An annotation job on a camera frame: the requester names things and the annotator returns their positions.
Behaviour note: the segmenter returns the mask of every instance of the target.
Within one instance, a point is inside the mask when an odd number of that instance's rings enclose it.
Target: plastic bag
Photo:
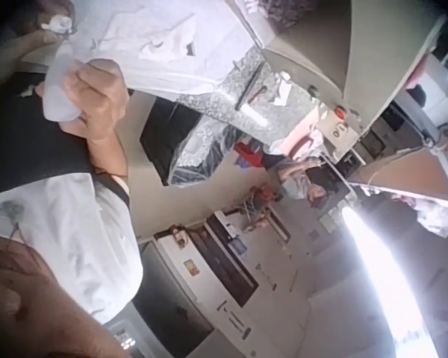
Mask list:
[[[175,150],[167,183],[183,187],[209,179],[241,134],[232,125],[203,117]]]
[[[448,207],[424,199],[415,199],[412,207],[418,213],[418,222],[425,229],[440,237],[448,237]]]

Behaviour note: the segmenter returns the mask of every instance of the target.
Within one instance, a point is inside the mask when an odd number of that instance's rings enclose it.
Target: red object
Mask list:
[[[300,148],[302,148],[304,145],[308,145],[310,147],[312,143],[314,143],[314,140],[312,138],[310,138],[309,136],[304,136],[290,150],[289,158],[293,160],[298,160],[299,158],[295,158],[295,156],[299,152]]]
[[[335,115],[341,119],[341,120],[345,120],[346,118],[346,109],[343,108],[342,106],[337,106],[337,108],[335,108]]]
[[[247,144],[242,142],[236,144],[234,150],[251,166],[262,168],[262,152],[255,153]]]

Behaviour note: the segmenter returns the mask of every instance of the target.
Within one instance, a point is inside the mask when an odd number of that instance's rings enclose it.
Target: hand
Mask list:
[[[17,12],[10,26],[19,37],[43,32],[41,25],[48,24],[55,15],[68,16],[75,24],[75,7],[70,0],[34,0]]]
[[[82,110],[74,121],[60,123],[61,130],[68,134],[92,141],[106,139],[126,113],[128,90],[119,66],[112,60],[77,64],[65,77],[64,89]]]
[[[97,357],[103,351],[110,357],[125,356],[109,332],[78,307],[33,255],[0,251],[0,357],[45,357],[52,352]]]

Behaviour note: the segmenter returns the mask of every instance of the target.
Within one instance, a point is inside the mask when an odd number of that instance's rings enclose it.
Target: floor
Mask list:
[[[241,169],[232,152],[208,181],[188,188],[163,186],[139,142],[155,97],[135,92],[117,132],[129,163],[131,218],[139,241],[171,224],[191,224],[237,203],[253,185],[264,182],[263,169]]]

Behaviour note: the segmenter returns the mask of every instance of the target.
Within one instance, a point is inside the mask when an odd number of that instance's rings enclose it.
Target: person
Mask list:
[[[329,193],[316,183],[313,183],[307,171],[322,165],[317,157],[306,157],[302,160],[292,160],[281,155],[263,154],[263,167],[271,178],[281,187],[284,197],[292,199],[307,199],[311,207],[320,209],[325,205]]]
[[[127,356],[33,248],[11,242],[0,250],[0,357]]]
[[[66,0],[35,5],[41,19],[74,13]],[[36,27],[0,43],[0,69],[56,41]],[[45,75],[0,75],[0,251],[16,242],[30,248],[79,307],[99,323],[110,321],[143,277],[115,132],[129,101],[121,70],[112,60],[76,62],[64,89],[81,115],[60,124],[43,117]]]

